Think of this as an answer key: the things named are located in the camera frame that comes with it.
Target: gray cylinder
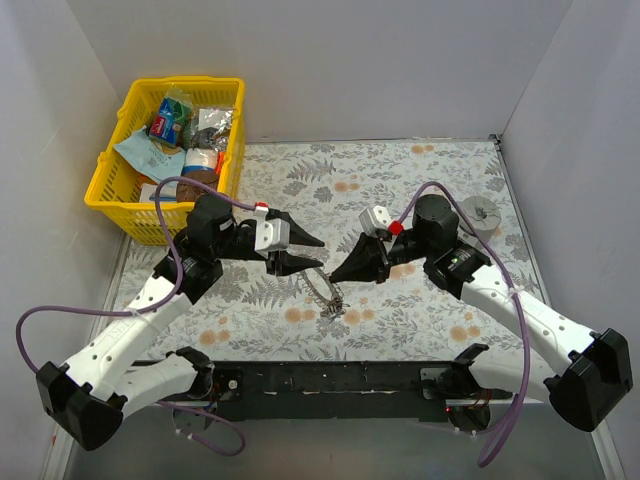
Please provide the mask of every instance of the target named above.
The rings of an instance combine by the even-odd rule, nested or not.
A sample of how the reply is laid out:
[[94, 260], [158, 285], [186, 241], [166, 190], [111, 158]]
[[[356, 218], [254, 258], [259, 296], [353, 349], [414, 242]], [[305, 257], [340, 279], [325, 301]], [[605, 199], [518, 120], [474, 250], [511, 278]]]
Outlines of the gray cylinder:
[[[488, 198], [478, 195], [465, 199], [460, 204], [460, 207], [476, 229], [476, 232], [478, 232], [480, 238], [485, 242], [489, 242], [502, 221], [500, 207]], [[460, 219], [460, 228], [471, 236], [471, 230], [462, 218]]]

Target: cable tie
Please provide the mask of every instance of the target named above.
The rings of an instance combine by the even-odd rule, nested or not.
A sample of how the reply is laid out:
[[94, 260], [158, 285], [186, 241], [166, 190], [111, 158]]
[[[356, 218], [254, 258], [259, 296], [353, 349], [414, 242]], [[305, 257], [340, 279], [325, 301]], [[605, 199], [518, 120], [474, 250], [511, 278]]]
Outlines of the cable tie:
[[151, 328], [153, 328], [156, 331], [156, 335], [160, 335], [162, 333], [162, 330], [160, 330], [151, 320], [149, 320], [142, 313], [140, 313], [139, 310], [137, 310], [137, 309], [135, 309], [133, 307], [124, 307], [124, 309], [127, 312], [131, 312], [131, 317], [132, 318], [137, 318], [138, 320], [142, 320], [144, 323], [146, 323]]
[[507, 292], [507, 299], [505, 300], [505, 303], [510, 302], [513, 299], [514, 295], [520, 296], [520, 294], [522, 292], [524, 292], [524, 287], [522, 287], [522, 286], [516, 285], [515, 287], [509, 288], [509, 291]]

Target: table surface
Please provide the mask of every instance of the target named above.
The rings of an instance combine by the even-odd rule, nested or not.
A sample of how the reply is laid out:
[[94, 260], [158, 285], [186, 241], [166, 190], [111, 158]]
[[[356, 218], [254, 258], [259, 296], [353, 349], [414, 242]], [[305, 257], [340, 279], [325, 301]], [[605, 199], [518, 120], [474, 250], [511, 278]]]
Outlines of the table surface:
[[[362, 210], [384, 205], [397, 218], [427, 180], [440, 181], [460, 201], [482, 195], [500, 207], [502, 223], [491, 246], [514, 281], [540, 298], [491, 142], [248, 145], [238, 197], [291, 213], [326, 247], [294, 246], [290, 251], [322, 260], [331, 272], [355, 244]], [[116, 308], [133, 299], [165, 251], [131, 243]], [[494, 353], [519, 356], [522, 344], [515, 335], [440, 292], [421, 265], [394, 267], [382, 285], [341, 284], [347, 312], [327, 323], [297, 275], [275, 278], [265, 274], [260, 262], [226, 261], [218, 283], [160, 334], [141, 359], [159, 360], [168, 351], [193, 346], [218, 361], [451, 360], [475, 342], [488, 344]]]

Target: light blue bag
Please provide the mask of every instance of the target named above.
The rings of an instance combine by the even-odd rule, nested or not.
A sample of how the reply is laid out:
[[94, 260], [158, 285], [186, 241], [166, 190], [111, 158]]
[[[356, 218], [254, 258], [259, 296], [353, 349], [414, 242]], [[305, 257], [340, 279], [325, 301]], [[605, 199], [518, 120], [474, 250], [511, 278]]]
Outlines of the light blue bag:
[[169, 147], [150, 140], [145, 133], [146, 129], [147, 127], [142, 127], [113, 148], [129, 165], [156, 183], [168, 177], [179, 176], [184, 167], [186, 152], [180, 147]]

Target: wire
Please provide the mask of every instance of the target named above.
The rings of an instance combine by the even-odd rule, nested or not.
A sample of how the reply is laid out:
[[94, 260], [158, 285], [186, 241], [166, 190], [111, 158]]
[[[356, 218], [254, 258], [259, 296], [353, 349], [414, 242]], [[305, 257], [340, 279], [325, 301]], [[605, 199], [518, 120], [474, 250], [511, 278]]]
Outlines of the wire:
[[[502, 273], [502, 277], [504, 278], [504, 281], [507, 284], [507, 287], [509, 287], [509, 290], [516, 291], [516, 287], [515, 287], [515, 284], [513, 283], [513, 280], [511, 279], [511, 275], [509, 274], [509, 271], [507, 270], [507, 267], [504, 265], [502, 260], [500, 260], [500, 258], [498, 257], [498, 254], [489, 246], [489, 244], [486, 241], [482, 239], [480, 235], [478, 235], [478, 232], [476, 231], [475, 227], [471, 224], [471, 222], [467, 218], [467, 215], [464, 213], [464, 210], [460, 208], [460, 205], [453, 198], [449, 190], [447, 190], [444, 187], [444, 185], [442, 185], [440, 182], [430, 181], [422, 184], [422, 186], [418, 189], [418, 191], [415, 193], [415, 195], [409, 202], [409, 205], [407, 206], [407, 208], [404, 210], [404, 212], [402, 212], [402, 215], [400, 215], [400, 217], [398, 218], [398, 222], [402, 223], [406, 220], [406, 218], [409, 216], [409, 213], [415, 206], [416, 202], [428, 187], [437, 187], [442, 191], [442, 193], [445, 194], [445, 196], [447, 197], [447, 199], [449, 200], [453, 208], [455, 208], [456, 211], [458, 212], [458, 215], [460, 215], [460, 218], [462, 218], [462, 220], [467, 224], [471, 233], [477, 238], [477, 240], [484, 247], [484, 249], [487, 251], [489, 256], [495, 261], [497, 267], [500, 269], [500, 272]], [[491, 433], [491, 437], [482, 447], [482, 450], [480, 451], [480, 456], [478, 457], [478, 466], [481, 468], [486, 467], [496, 458], [498, 453], [500, 453], [500, 450], [502, 450], [502, 447], [506, 443], [507, 439], [509, 438], [509, 435], [511, 435], [513, 427], [517, 423], [518, 418], [520, 416], [520, 412], [522, 411], [524, 399], [527, 395], [529, 375], [531, 373], [531, 341], [529, 339], [529, 330], [527, 328], [527, 322], [524, 316], [524, 310], [522, 309], [520, 296], [517, 293], [514, 295], [511, 295], [511, 300], [515, 305], [516, 313], [518, 315], [518, 324], [520, 325], [520, 336], [522, 337], [522, 345], [524, 348], [522, 381], [520, 383], [520, 389], [514, 395], [513, 401], [511, 402], [511, 405], [509, 406], [509, 410], [507, 411], [507, 413], [495, 425], [487, 428], [486, 430], [477, 432], [479, 434]], [[421, 426], [426, 428], [432, 428], [434, 430], [445, 430], [449, 432], [451, 431], [449, 429], [444, 429], [442, 427], [433, 427], [429, 425], [421, 425]]]
[[[156, 198], [154, 203], [155, 203], [156, 213], [158, 214], [158, 221], [160, 222], [160, 227], [162, 228], [162, 233], [164, 234], [164, 237], [167, 240], [167, 244], [169, 245], [169, 250], [171, 250], [171, 254], [173, 255], [173, 258], [176, 260], [176, 284], [171, 290], [171, 292], [167, 294], [166, 297], [164, 297], [162, 300], [159, 300], [158, 302], [152, 305], [140, 308], [139, 310], [137, 310], [138, 314], [151, 312], [152, 310], [160, 308], [163, 305], [166, 305], [167, 303], [169, 303], [171, 298], [176, 293], [178, 293], [178, 290], [180, 289], [180, 285], [182, 284], [182, 279], [184, 277], [184, 270], [182, 268], [182, 263], [180, 262], [180, 255], [178, 254], [178, 250], [175, 244], [173, 243], [173, 238], [171, 237], [171, 233], [169, 232], [169, 228], [167, 227], [167, 222], [165, 221], [164, 215], [162, 213], [162, 208], [160, 207], [160, 191], [162, 190], [163, 186], [171, 182], [181, 182], [181, 183], [186, 183], [188, 185], [192, 185], [194, 187], [201, 188], [208, 194], [221, 198], [222, 200], [229, 202], [231, 205], [238, 208], [242, 208], [243, 210], [253, 211], [256, 209], [256, 207], [253, 205], [247, 205], [245, 203], [238, 202], [237, 200], [233, 200], [232, 198], [229, 198], [226, 195], [220, 192], [217, 192], [216, 190], [209, 187], [208, 185], [205, 185], [204, 183], [198, 182], [197, 180], [193, 180], [191, 178], [169, 177], [161, 181], [156, 187], [156, 192], [155, 192]], [[18, 323], [16, 324], [16, 343], [18, 344], [18, 350], [20, 351], [20, 355], [22, 355], [22, 358], [24, 359], [25, 363], [33, 371], [33, 373], [38, 373], [38, 367], [36, 367], [36, 365], [31, 360], [31, 357], [29, 357], [29, 354], [27, 353], [26, 347], [24, 345], [24, 340], [22, 338], [22, 327], [24, 325], [24, 322], [27, 320], [27, 318], [29, 318], [34, 313], [38, 313], [38, 312], [63, 312], [63, 313], [71, 313], [74, 315], [92, 315], [92, 316], [101, 316], [101, 317], [131, 317], [134, 314], [134, 312], [131, 312], [129, 310], [105, 311], [105, 310], [95, 310], [95, 309], [83, 308], [83, 307], [66, 307], [64, 305], [39, 305], [37, 307], [30, 308], [29, 310], [24, 312], [22, 316], [18, 319]]]
[[[218, 197], [218, 198], [220, 198], [222, 200], [225, 200], [226, 202], [230, 203], [234, 207], [238, 207], [238, 208], [241, 208], [243, 210], [253, 211], [253, 210], [256, 209], [256, 207], [254, 205], [247, 205], [245, 203], [238, 202], [237, 200], [233, 200], [232, 198], [229, 198], [228, 196], [226, 196], [226, 195], [224, 195], [224, 194], [222, 194], [220, 192], [217, 192], [216, 190], [214, 190], [213, 188], [209, 187], [208, 185], [205, 185], [204, 183], [198, 182], [197, 180], [193, 180], [191, 178], [169, 177], [169, 178], [165, 178], [163, 181], [161, 181], [158, 184], [158, 186], [156, 187], [156, 191], [155, 191], [155, 197], [156, 198], [155, 198], [154, 203], [155, 203], [156, 213], [158, 214], [158, 221], [160, 222], [160, 227], [162, 228], [162, 233], [164, 234], [164, 238], [167, 240], [167, 244], [169, 245], [169, 250], [171, 251], [171, 254], [173, 255], [173, 258], [175, 259], [175, 263], [176, 263], [176, 283], [175, 283], [175, 286], [173, 287], [173, 289], [171, 290], [171, 292], [169, 292], [166, 297], [164, 297], [162, 300], [159, 300], [158, 302], [156, 302], [156, 303], [154, 303], [152, 305], [140, 308], [139, 310], [137, 310], [137, 312], [135, 312], [136, 314], [151, 312], [152, 310], [160, 308], [163, 305], [166, 305], [167, 303], [169, 303], [171, 298], [176, 293], [178, 293], [178, 290], [180, 290], [180, 285], [182, 284], [182, 279], [184, 278], [184, 269], [182, 267], [182, 262], [180, 261], [180, 254], [178, 253], [178, 249], [176, 248], [176, 245], [173, 242], [173, 238], [171, 237], [171, 232], [169, 232], [169, 228], [167, 227], [167, 222], [166, 222], [166, 220], [164, 218], [164, 215], [162, 213], [162, 208], [160, 206], [160, 191], [162, 190], [162, 187], [164, 187], [166, 184], [171, 183], [171, 182], [186, 183], [188, 185], [191, 185], [191, 186], [194, 186], [194, 187], [197, 187], [197, 188], [201, 188], [202, 190], [207, 192], [209, 195], [213, 195], [213, 196]], [[27, 364], [27, 366], [31, 369], [31, 371], [33, 371], [33, 373], [38, 373], [38, 367], [36, 367], [35, 363], [33, 363], [33, 361], [31, 360], [31, 357], [29, 357], [29, 354], [27, 353], [27, 349], [26, 349], [26, 347], [24, 345], [24, 339], [22, 338], [22, 327], [24, 325], [24, 322], [27, 320], [27, 318], [29, 318], [34, 313], [38, 313], [38, 312], [64, 312], [64, 313], [72, 313], [74, 315], [92, 315], [92, 316], [101, 316], [101, 317], [131, 317], [131, 316], [134, 315], [134, 312], [129, 311], [129, 310], [111, 312], [111, 311], [106, 311], [106, 310], [95, 310], [95, 309], [91, 309], [91, 308], [66, 307], [64, 305], [39, 305], [37, 307], [30, 308], [29, 310], [27, 310], [26, 312], [24, 312], [20, 316], [20, 318], [18, 319], [18, 322], [16, 323], [16, 343], [18, 344], [18, 350], [20, 351], [20, 355], [22, 356], [22, 358], [25, 361], [25, 363]], [[192, 409], [186, 408], [186, 407], [178, 407], [176, 405], [172, 405], [172, 404], [166, 403], [166, 402], [158, 402], [158, 403], [160, 405], [162, 405], [163, 407], [166, 407], [166, 408], [175, 408], [177, 410], [193, 411], [193, 412], [201, 413], [199, 410], [192, 410]], [[216, 415], [213, 415], [212, 413], [206, 412], [203, 415], [206, 415], [206, 416], [208, 416], [210, 418], [213, 418], [215, 421], [223, 423], [223, 424], [228, 425], [231, 428], [233, 428], [238, 433], [238, 435], [240, 436], [240, 439], [242, 440], [242, 445], [241, 445], [240, 449], [238, 449], [237, 451], [229, 452], [229, 451], [220, 449], [216, 445], [211, 444], [210, 442], [208, 442], [204, 438], [200, 438], [200, 437], [196, 438], [197, 435], [193, 435], [193, 439], [194, 440], [196, 440], [199, 443], [202, 443], [203, 445], [205, 445], [206, 447], [210, 448], [214, 452], [219, 453], [220, 455], [234, 456], [234, 455], [238, 455], [240, 452], [242, 452], [242, 450], [244, 449], [244, 447], [246, 445], [246, 440], [245, 440], [244, 434], [238, 429], [238, 427], [233, 425], [228, 420], [225, 420], [225, 419], [220, 418], [220, 417], [218, 417]]]
[[491, 392], [492, 392], [492, 390], [487, 390], [487, 398], [485, 399], [485, 401], [482, 404], [482, 406], [480, 406], [480, 408], [484, 408], [487, 405], [489, 405], [489, 401], [491, 400]]
[[206, 438], [192, 432], [187, 432], [186, 430], [182, 430], [181, 428], [176, 430], [178, 433], [181, 433], [185, 435], [187, 438], [189, 438], [189, 440], [195, 440], [196, 442], [207, 447], [209, 450], [214, 451], [218, 455], [222, 455], [223, 457], [235, 457], [236, 455], [240, 455], [242, 451], [245, 449], [245, 447], [247, 446], [247, 438], [245, 437], [242, 430], [240, 430], [240, 428], [237, 425], [230, 422], [229, 420], [226, 420], [222, 417], [214, 415], [213, 413], [203, 412], [202, 410], [183, 407], [181, 405], [175, 405], [169, 402], [156, 402], [156, 403], [161, 407], [169, 408], [171, 410], [180, 410], [182, 412], [193, 413], [194, 415], [203, 415], [205, 417], [211, 418], [215, 422], [222, 423], [223, 425], [226, 425], [227, 427], [231, 428], [238, 435], [238, 438], [240, 439], [240, 446], [235, 450], [225, 450], [223, 448], [220, 448], [219, 446], [211, 443]]

